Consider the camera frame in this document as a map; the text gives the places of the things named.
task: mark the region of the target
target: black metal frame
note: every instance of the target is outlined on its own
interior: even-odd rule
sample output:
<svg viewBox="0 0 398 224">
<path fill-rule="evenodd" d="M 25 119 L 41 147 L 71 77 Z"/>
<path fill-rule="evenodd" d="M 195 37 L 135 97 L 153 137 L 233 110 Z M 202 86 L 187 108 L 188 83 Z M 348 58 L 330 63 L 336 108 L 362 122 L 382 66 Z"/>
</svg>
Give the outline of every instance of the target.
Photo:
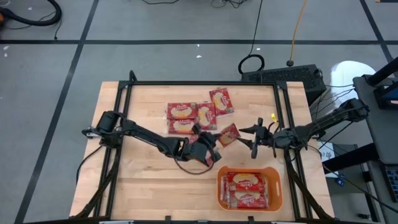
<svg viewBox="0 0 398 224">
<path fill-rule="evenodd" d="M 215 82 L 207 82 L 207 81 L 137 81 L 134 73 L 130 71 L 130 77 L 128 81 L 119 81 L 118 85 L 118 92 L 116 94 L 116 100 L 114 104 L 114 111 L 119 111 L 119 107 L 121 104 L 121 96 L 123 90 L 127 87 L 127 92 L 126 92 L 126 98 L 124 100 L 124 108 L 123 108 L 123 114 L 127 115 L 128 109 L 129 109 L 129 103 L 131 99 L 131 90 L 134 85 L 223 85 L 223 86 L 230 86 L 230 85 L 242 85 L 242 86 L 247 86 L 247 85 L 259 85 L 259 86 L 272 86 L 274 90 L 274 98 L 275 98 L 275 105 L 276 105 L 276 110 L 277 110 L 277 115 L 279 119 L 279 124 L 281 128 L 285 127 L 284 124 L 284 117 L 282 114 L 282 107 L 280 103 L 280 96 L 279 96 L 279 88 L 282 89 L 282 92 L 284 94 L 284 101 L 286 105 L 286 111 L 287 111 L 287 119 L 289 122 L 290 127 L 294 127 L 294 119 L 293 119 L 293 113 L 292 109 L 290 106 L 290 99 L 289 99 L 289 94 L 287 91 L 287 84 L 286 82 L 262 82 L 260 80 L 259 83 L 256 82 L 241 82 L 241 81 L 215 81 Z M 81 213 L 79 213 L 76 217 L 71 217 L 68 220 L 54 220 L 54 221 L 47 221 L 47 222 L 35 222 L 37 224 L 69 224 L 69 223 L 99 223 L 103 221 L 111 221 L 111 213 L 112 213 L 112 208 L 113 208 L 113 201 L 114 201 L 114 194 L 116 190 L 116 181 L 118 179 L 118 170 L 119 170 L 119 162 L 121 158 L 121 150 L 122 150 L 122 144 L 118 148 L 116 148 L 116 153 L 115 153 L 115 159 L 114 159 L 114 164 L 112 166 L 112 169 L 108 172 L 108 167 L 109 167 L 109 160 L 111 158 L 111 151 L 112 149 L 107 148 L 104 156 L 104 162 L 103 162 L 103 167 L 101 171 L 101 178 L 99 182 L 99 187 L 97 192 L 94 194 L 93 198 L 90 200 L 94 200 L 95 206 L 92 206 L 91 208 L 85 207 Z M 305 185 L 305 175 L 303 171 L 303 165 L 302 165 L 302 159 L 300 156 L 300 152 L 295 152 L 295 157 L 296 157 L 296 165 L 297 165 L 297 170 L 298 170 L 298 175 L 300 177 L 300 180 L 304 183 Z M 101 206 L 102 206 L 102 196 L 105 188 L 109 185 L 109 197 L 108 201 L 106 203 L 106 213 L 105 216 L 99 216 Z M 306 218 L 301 217 L 300 215 L 300 209 L 299 209 L 299 202 L 297 198 L 297 191 L 295 187 L 295 182 L 289 177 L 289 187 L 290 187 L 290 193 L 292 197 L 292 204 L 293 204 L 293 210 L 294 210 L 294 217 L 295 221 L 293 222 L 306 222 L 306 223 L 352 223 L 355 224 L 355 222 L 340 222 L 336 220 L 321 220 L 321 219 L 313 219 L 312 217 L 312 209 L 309 203 L 307 202 L 307 199 L 303 197 L 303 202 L 305 206 L 305 211 L 306 211 Z M 88 217 L 90 212 L 94 210 L 93 212 L 93 217 Z M 171 224 L 171 223 L 180 223 L 180 224 L 191 224 L 191 223 L 206 223 L 206 224 L 226 224 L 226 223 L 234 223 L 234 224 L 240 224 L 240 223 L 245 223 L 245 224 L 271 224 L 273 222 L 259 222 L 255 221 L 253 217 L 248 217 L 248 220 L 245 222 L 231 222 L 231 221 L 208 221 L 208 220 L 197 220 L 197 221 L 172 221 L 170 216 L 166 216 L 165 220 L 134 220 L 134 223 L 164 223 L 164 224 Z"/>
</svg>

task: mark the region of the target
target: orange basket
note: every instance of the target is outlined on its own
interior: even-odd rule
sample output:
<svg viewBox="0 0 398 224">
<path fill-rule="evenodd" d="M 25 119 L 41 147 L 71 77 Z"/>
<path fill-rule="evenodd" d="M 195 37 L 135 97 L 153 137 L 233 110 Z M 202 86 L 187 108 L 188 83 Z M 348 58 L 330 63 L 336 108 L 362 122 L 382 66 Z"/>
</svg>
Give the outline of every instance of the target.
<svg viewBox="0 0 398 224">
<path fill-rule="evenodd" d="M 269 208 L 228 208 L 228 205 L 220 200 L 221 195 L 221 177 L 226 175 L 227 172 L 245 172 L 245 173 L 261 173 L 268 181 L 268 198 Z M 255 168 L 230 168 L 223 166 L 217 174 L 217 201 L 221 208 L 229 211 L 242 211 L 242 212 L 277 212 L 282 207 L 282 184 L 278 171 L 272 167 L 263 169 Z"/>
</svg>

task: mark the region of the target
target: wooden table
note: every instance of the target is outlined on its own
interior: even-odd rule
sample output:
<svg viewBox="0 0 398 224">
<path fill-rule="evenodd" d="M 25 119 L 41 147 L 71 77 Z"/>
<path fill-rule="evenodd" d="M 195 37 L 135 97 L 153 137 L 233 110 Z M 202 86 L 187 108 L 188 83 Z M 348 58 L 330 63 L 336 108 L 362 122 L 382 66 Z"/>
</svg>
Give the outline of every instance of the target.
<svg viewBox="0 0 398 224">
<path fill-rule="evenodd" d="M 103 111 L 113 110 L 117 86 L 117 82 L 102 84 L 93 126 L 97 124 Z M 128 118 L 151 131 L 167 136 L 167 121 L 164 112 L 167 102 L 209 101 L 209 90 L 218 87 L 224 86 L 133 86 Z M 311 122 L 302 83 L 288 83 L 288 87 L 295 125 Z M 267 125 L 272 122 L 271 114 L 277 114 L 271 86 L 228 86 L 228 91 L 235 112 L 218 118 L 218 131 L 231 123 L 235 123 L 238 128 L 252 126 L 257 122 L 258 117 L 262 117 L 264 124 Z M 285 125 L 288 126 L 282 92 L 280 92 L 280 100 Z M 253 138 L 250 134 L 241 133 L 241 135 L 246 139 Z M 85 156 L 98 147 L 98 141 L 98 139 L 88 140 Z M 315 141 L 311 141 L 310 145 L 317 146 Z M 77 214 L 98 188 L 104 152 L 103 149 L 95 154 L 81 168 L 70 215 Z M 125 137 L 111 218 L 115 220 L 164 220 L 165 216 L 171 215 L 173 220 L 246 221 L 248 216 L 253 216 L 257 221 L 294 220 L 281 150 L 277 151 L 277 158 L 274 159 L 270 148 L 260 146 L 257 159 L 251 159 L 250 150 L 241 142 L 235 141 L 224 149 L 220 146 L 220 153 L 223 158 L 211 171 L 202 175 L 190 175 L 180 170 L 172 159 L 159 153 L 155 147 L 132 137 Z M 302 150 L 301 154 L 309 191 L 324 210 L 333 216 L 319 154 L 315 150 Z M 182 165 L 195 172 L 205 169 L 197 161 L 182 162 Z M 274 213 L 223 210 L 216 200 L 216 175 L 218 169 L 223 166 L 271 166 L 278 170 L 282 179 L 284 198 L 282 208 Z M 300 213 L 302 217 L 305 217 L 302 194 L 298 188 L 297 192 Z M 107 198 L 108 192 L 105 192 L 103 202 L 106 202 Z"/>
</svg>

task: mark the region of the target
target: concrete floor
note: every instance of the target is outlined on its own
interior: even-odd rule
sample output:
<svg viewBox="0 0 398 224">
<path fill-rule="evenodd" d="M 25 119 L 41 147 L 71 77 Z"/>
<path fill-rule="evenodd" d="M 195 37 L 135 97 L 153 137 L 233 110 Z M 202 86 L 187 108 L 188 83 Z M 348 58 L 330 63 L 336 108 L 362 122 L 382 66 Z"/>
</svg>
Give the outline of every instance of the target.
<svg viewBox="0 0 398 224">
<path fill-rule="evenodd" d="M 139 80 L 239 80 L 237 66 L 250 51 L 260 4 L 248 0 L 239 9 L 229 4 L 214 9 L 211 0 L 153 6 L 138 0 L 57 2 L 63 9 L 59 41 L 52 41 L 56 25 L 0 31 L 0 222 L 5 224 L 69 216 L 86 144 L 80 131 L 91 123 L 101 82 L 125 80 L 130 69 Z M 266 68 L 285 67 L 301 5 L 264 0 L 256 37 L 264 41 L 254 51 L 264 56 Z M 53 11 L 39 0 L 11 0 L 7 7 L 33 19 Z M 397 11 L 398 3 L 308 0 L 297 40 L 311 41 L 297 43 L 295 65 L 316 64 L 327 83 L 330 68 L 344 60 L 380 69 L 398 56 Z M 248 61 L 243 70 L 257 67 Z M 371 141 L 363 136 L 369 133 L 359 124 L 335 141 Z M 332 196 L 333 203 L 342 200 Z M 358 212 L 334 209 L 342 220 Z"/>
</svg>

